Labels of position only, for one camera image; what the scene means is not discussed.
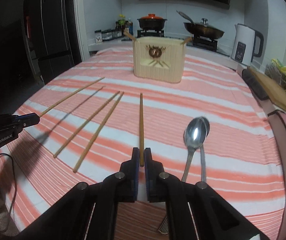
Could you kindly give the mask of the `steel spoon lower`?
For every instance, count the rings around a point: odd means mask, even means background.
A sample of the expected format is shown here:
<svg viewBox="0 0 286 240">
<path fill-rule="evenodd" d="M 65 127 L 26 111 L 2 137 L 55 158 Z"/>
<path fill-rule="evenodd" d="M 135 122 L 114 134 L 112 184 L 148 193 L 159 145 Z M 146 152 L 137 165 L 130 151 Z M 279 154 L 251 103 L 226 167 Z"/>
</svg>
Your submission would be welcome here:
<svg viewBox="0 0 286 240">
<path fill-rule="evenodd" d="M 206 131 L 205 137 L 207 138 L 210 132 L 210 123 L 206 117 L 201 116 L 200 118 L 203 120 L 203 123 L 205 125 L 205 131 Z M 204 145 L 202 145 L 200 148 L 200 163 L 201 163 L 201 181 L 206 182 L 206 161 L 205 161 Z"/>
</svg>

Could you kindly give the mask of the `steel spoon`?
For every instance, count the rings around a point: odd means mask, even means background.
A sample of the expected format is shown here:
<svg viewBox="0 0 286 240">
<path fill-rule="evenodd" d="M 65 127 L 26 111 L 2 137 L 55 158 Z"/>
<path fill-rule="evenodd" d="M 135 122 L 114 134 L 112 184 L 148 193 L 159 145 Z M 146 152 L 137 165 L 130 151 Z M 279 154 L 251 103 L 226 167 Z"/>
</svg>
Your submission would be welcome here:
<svg viewBox="0 0 286 240">
<path fill-rule="evenodd" d="M 183 176 L 181 179 L 183 182 L 186 182 L 187 180 L 194 153 L 196 150 L 201 148 L 201 146 L 204 144 L 204 141 L 206 140 L 205 125 L 200 117 L 192 119 L 184 132 L 184 143 L 187 147 L 188 153 Z"/>
<path fill-rule="evenodd" d="M 203 123 L 205 125 L 205 131 L 206 131 L 205 137 L 207 138 L 210 132 L 210 123 L 206 117 L 201 116 L 200 118 L 203 120 Z M 205 161 L 204 145 L 202 145 L 200 148 L 200 163 L 201 163 L 201 181 L 206 182 L 206 161 Z"/>
</svg>

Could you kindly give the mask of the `steel spoon upper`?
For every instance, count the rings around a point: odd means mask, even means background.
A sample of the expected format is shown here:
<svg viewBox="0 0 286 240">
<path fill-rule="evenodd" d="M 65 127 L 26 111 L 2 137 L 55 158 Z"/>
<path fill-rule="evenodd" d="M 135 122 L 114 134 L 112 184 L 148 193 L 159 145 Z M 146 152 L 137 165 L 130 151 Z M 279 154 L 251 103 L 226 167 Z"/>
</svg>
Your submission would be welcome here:
<svg viewBox="0 0 286 240">
<path fill-rule="evenodd" d="M 204 144 L 204 141 L 206 140 L 205 125 L 200 117 L 192 119 L 184 132 L 184 143 L 187 147 L 188 153 L 183 176 L 181 179 L 183 182 L 186 182 L 187 180 L 194 153 L 196 150 L 201 148 L 201 146 Z"/>
</svg>

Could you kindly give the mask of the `pink striped tablecloth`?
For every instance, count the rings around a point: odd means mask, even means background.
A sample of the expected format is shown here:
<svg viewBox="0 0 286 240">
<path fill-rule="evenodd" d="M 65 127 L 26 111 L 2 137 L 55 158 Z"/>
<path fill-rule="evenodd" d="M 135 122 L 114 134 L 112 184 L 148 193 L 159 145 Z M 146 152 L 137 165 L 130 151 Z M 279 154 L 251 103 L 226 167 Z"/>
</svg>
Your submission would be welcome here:
<svg viewBox="0 0 286 240">
<path fill-rule="evenodd" d="M 72 170 L 124 92 L 78 171 Z M 183 175 L 183 134 L 195 117 L 210 122 L 204 143 L 208 184 L 270 239 L 279 233 L 285 186 L 278 147 L 263 109 L 233 70 L 187 55 L 182 80 L 136 77 L 130 46 L 99 51 L 27 99 L 16 113 L 40 123 L 1 149 L 6 204 L 24 230 L 76 183 L 94 184 L 119 170 L 139 144 L 143 94 L 145 146 L 166 172 Z"/>
</svg>

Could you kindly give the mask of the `black refrigerator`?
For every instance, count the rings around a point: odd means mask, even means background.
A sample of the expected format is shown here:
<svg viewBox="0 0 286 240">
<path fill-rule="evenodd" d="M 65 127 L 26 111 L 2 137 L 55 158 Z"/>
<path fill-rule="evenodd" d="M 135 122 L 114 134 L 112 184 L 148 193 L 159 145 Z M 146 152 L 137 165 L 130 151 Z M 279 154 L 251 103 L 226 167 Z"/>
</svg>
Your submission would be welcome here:
<svg viewBox="0 0 286 240">
<path fill-rule="evenodd" d="M 45 83 L 79 64 L 75 0 L 0 0 L 0 28 L 23 20 Z"/>
</svg>

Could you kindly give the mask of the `white spice jar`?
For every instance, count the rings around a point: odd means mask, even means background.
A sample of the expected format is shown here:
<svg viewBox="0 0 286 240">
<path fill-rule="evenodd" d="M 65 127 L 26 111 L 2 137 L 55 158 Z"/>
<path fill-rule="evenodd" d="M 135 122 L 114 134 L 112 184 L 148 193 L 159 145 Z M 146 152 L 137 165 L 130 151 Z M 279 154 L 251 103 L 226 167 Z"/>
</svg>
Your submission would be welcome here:
<svg viewBox="0 0 286 240">
<path fill-rule="evenodd" d="M 95 32 L 95 43 L 102 43 L 102 31 L 101 30 L 96 30 Z"/>
</svg>

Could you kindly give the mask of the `dark oven mitt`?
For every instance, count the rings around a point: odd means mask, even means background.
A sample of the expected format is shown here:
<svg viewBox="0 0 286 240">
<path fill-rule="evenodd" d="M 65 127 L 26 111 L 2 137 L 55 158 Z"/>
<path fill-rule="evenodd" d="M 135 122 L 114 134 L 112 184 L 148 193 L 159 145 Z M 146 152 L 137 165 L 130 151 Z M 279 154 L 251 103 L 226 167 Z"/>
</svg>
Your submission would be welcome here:
<svg viewBox="0 0 286 240">
<path fill-rule="evenodd" d="M 261 101 L 269 99 L 268 94 L 250 70 L 242 70 L 241 76 L 243 81 L 248 85 L 250 90 L 256 95 L 258 99 L 260 99 Z"/>
</svg>

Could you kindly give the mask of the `wooden cutting board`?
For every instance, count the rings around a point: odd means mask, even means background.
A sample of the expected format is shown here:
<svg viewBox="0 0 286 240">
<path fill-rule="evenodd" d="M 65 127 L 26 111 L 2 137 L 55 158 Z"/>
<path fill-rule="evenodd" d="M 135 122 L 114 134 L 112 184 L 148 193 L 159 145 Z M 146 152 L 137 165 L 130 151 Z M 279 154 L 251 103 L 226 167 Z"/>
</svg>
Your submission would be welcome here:
<svg viewBox="0 0 286 240">
<path fill-rule="evenodd" d="M 281 86 L 278 85 L 273 79 L 262 74 L 261 72 L 258 72 L 254 68 L 248 67 L 247 70 L 249 70 L 255 79 L 259 82 L 259 84 L 269 96 L 271 102 L 286 111 L 286 91 L 281 88 Z"/>
</svg>

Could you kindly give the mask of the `spice jar rack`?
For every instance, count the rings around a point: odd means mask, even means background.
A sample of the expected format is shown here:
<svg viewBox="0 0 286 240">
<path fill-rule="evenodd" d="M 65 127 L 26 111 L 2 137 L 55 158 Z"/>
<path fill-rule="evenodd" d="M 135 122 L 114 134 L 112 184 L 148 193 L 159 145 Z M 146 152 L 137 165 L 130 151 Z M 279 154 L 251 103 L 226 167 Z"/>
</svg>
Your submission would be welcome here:
<svg viewBox="0 0 286 240">
<path fill-rule="evenodd" d="M 101 34 L 103 42 L 123 37 L 122 31 L 118 29 L 107 29 L 102 31 Z"/>
</svg>

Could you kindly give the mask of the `cream utensil holder box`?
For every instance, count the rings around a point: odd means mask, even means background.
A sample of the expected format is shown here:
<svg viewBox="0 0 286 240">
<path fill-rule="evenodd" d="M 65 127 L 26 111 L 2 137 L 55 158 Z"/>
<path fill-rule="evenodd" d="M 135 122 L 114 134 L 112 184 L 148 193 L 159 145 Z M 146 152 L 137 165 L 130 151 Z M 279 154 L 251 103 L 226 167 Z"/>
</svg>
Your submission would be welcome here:
<svg viewBox="0 0 286 240">
<path fill-rule="evenodd" d="M 133 40 L 134 75 L 179 83 L 183 76 L 186 43 L 176 38 L 140 37 Z"/>
</svg>

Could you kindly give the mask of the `sauce bottles group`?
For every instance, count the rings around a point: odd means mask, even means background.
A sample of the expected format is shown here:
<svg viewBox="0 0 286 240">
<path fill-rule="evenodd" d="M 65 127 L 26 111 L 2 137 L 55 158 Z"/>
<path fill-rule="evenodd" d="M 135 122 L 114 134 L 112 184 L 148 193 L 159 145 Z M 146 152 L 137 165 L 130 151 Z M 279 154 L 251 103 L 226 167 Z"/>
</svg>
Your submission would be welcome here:
<svg viewBox="0 0 286 240">
<path fill-rule="evenodd" d="M 115 22 L 115 25 L 116 29 L 122 31 L 122 33 L 126 31 L 133 35 L 133 22 L 131 18 L 126 18 L 125 15 L 120 14 L 118 20 Z"/>
</svg>

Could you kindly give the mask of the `white electric kettle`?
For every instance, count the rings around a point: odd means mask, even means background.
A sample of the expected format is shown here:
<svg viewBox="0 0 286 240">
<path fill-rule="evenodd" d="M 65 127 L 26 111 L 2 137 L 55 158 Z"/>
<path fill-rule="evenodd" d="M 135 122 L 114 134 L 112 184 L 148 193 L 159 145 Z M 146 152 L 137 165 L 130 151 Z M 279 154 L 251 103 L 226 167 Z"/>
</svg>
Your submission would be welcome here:
<svg viewBox="0 0 286 240">
<path fill-rule="evenodd" d="M 254 57 L 261 57 L 263 53 L 264 36 L 253 28 L 236 24 L 236 36 L 230 58 L 236 62 L 250 66 Z"/>
</svg>

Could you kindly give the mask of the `black gas stove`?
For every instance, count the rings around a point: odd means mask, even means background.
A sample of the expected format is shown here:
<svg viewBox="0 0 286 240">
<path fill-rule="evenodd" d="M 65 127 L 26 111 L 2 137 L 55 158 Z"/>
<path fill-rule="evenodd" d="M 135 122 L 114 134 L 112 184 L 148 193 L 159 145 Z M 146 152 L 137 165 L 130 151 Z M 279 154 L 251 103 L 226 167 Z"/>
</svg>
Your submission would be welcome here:
<svg viewBox="0 0 286 240">
<path fill-rule="evenodd" d="M 177 39 L 180 41 L 184 41 L 186 38 L 190 36 L 168 36 L 165 35 L 164 30 L 161 31 L 144 31 L 144 30 L 138 30 L 136 33 L 136 36 L 133 34 L 134 37 L 140 38 L 140 37 L 164 37 L 164 38 L 171 38 L 171 39 Z M 223 44 L 220 44 L 218 40 L 211 40 L 204 37 L 195 37 L 194 35 L 191 36 L 192 41 L 188 42 L 187 45 L 191 47 L 196 47 L 212 52 L 216 52 L 225 56 L 230 56 L 231 48 L 223 46 Z"/>
</svg>

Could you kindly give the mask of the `black wok with lid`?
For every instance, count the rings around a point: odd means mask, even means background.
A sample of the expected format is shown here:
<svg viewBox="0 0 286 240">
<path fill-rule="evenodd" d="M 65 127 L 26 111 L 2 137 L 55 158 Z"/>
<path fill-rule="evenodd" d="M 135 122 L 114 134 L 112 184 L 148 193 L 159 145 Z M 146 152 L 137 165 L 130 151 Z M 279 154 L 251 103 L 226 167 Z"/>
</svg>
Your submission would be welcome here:
<svg viewBox="0 0 286 240">
<path fill-rule="evenodd" d="M 196 23 L 189 16 L 187 16 L 187 14 L 178 10 L 177 13 L 182 16 L 182 18 L 187 20 L 187 22 L 184 22 L 184 27 L 195 37 L 204 37 L 211 40 L 218 40 L 224 35 L 224 31 L 209 25 L 207 18 L 202 18 L 201 22 Z"/>
</svg>

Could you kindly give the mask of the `black pot orange lid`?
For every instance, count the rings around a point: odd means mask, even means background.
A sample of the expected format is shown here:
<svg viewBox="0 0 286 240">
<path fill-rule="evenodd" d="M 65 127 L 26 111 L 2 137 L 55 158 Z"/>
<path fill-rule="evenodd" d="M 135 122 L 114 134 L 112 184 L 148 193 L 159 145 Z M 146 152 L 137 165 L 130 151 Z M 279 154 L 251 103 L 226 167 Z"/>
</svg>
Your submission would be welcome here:
<svg viewBox="0 0 286 240">
<path fill-rule="evenodd" d="M 155 14 L 148 14 L 147 16 L 138 19 L 139 26 L 142 30 L 161 31 L 164 29 L 167 19 L 156 16 Z"/>
</svg>

